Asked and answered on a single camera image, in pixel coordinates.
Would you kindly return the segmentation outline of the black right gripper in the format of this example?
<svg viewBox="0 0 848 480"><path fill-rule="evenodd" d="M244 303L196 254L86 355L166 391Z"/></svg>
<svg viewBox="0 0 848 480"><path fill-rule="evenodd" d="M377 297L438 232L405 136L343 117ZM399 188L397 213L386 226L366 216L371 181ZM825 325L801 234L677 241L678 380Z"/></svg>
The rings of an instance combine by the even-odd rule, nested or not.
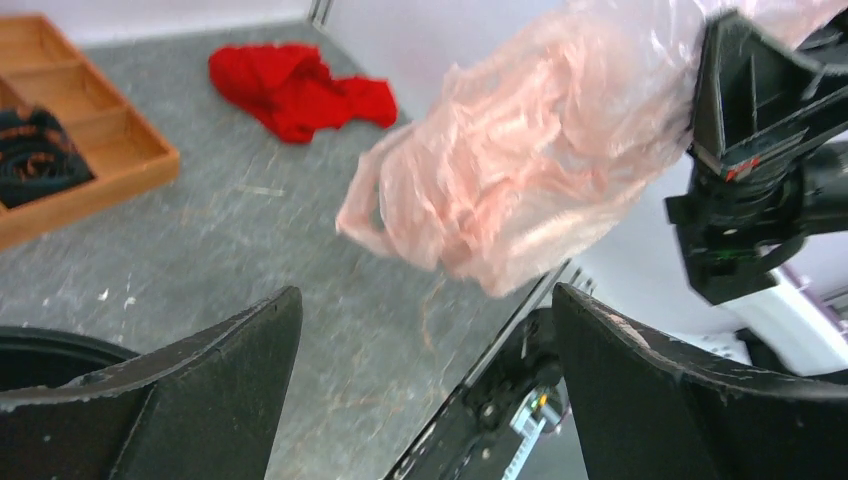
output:
<svg viewBox="0 0 848 480"><path fill-rule="evenodd" d="M846 66L727 11L705 29L692 129L691 180L666 211L709 303L774 286L808 237L846 231Z"/></svg>

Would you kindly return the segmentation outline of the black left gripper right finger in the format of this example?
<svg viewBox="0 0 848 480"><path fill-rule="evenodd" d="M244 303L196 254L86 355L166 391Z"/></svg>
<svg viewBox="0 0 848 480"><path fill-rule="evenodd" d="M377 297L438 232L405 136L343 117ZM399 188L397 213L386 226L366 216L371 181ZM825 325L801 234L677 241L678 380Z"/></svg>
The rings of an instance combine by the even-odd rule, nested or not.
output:
<svg viewBox="0 0 848 480"><path fill-rule="evenodd" d="M745 365L572 286L553 324L592 479L843 479L847 389Z"/></svg>

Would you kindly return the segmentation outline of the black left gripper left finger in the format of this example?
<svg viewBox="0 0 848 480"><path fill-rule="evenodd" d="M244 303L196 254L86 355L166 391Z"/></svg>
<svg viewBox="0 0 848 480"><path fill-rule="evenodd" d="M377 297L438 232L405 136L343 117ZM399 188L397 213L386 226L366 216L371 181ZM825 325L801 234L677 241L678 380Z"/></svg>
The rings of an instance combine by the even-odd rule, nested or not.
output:
<svg viewBox="0 0 848 480"><path fill-rule="evenodd" d="M1 390L5 479L260 479L303 321L286 287L56 388Z"/></svg>

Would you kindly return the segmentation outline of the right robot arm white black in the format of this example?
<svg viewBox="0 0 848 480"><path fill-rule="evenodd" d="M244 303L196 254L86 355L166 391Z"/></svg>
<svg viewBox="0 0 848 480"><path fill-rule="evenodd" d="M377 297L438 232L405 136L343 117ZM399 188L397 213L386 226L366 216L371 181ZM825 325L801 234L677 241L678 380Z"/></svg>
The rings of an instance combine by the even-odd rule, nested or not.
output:
<svg viewBox="0 0 848 480"><path fill-rule="evenodd" d="M742 322L752 362L847 370L847 330L785 263L847 228L847 16L794 51L728 11L705 30L687 191L665 208L690 287Z"/></svg>

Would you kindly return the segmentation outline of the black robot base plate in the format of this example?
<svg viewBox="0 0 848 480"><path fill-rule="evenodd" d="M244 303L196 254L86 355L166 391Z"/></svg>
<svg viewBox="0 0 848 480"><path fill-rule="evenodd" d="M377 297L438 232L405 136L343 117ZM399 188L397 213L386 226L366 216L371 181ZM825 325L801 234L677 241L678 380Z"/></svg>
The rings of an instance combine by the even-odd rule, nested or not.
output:
<svg viewBox="0 0 848 480"><path fill-rule="evenodd" d="M459 385L387 473L389 479L515 479L570 402L553 311L520 321L471 385Z"/></svg>

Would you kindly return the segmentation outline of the pink plastic trash bag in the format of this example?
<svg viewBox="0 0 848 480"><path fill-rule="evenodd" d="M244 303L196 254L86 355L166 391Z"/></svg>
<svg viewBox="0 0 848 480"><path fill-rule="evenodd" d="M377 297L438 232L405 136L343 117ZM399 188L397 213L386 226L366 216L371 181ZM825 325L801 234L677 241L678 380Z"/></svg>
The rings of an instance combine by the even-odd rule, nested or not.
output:
<svg viewBox="0 0 848 480"><path fill-rule="evenodd" d="M797 46L842 1L571 1L446 74L361 155L336 218L373 253L502 297L606 235L677 162L708 21Z"/></svg>

